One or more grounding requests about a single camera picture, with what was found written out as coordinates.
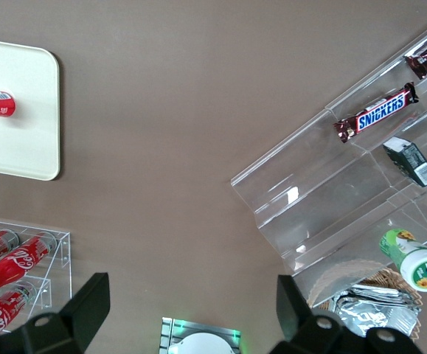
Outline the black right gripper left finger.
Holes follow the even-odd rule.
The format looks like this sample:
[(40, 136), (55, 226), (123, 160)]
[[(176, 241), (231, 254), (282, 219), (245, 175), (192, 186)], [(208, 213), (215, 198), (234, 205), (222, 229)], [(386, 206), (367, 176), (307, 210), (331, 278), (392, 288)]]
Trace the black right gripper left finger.
[(59, 312), (0, 335), (0, 353), (84, 353), (110, 311), (107, 273), (95, 273)]

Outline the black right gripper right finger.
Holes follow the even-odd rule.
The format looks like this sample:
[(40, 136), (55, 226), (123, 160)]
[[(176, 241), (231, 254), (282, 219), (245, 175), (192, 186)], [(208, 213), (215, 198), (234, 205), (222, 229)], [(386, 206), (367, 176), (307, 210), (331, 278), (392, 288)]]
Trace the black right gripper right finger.
[(277, 277), (276, 313), (284, 340), (272, 353), (420, 353), (399, 330), (375, 327), (360, 337), (325, 310), (312, 311), (290, 275)]

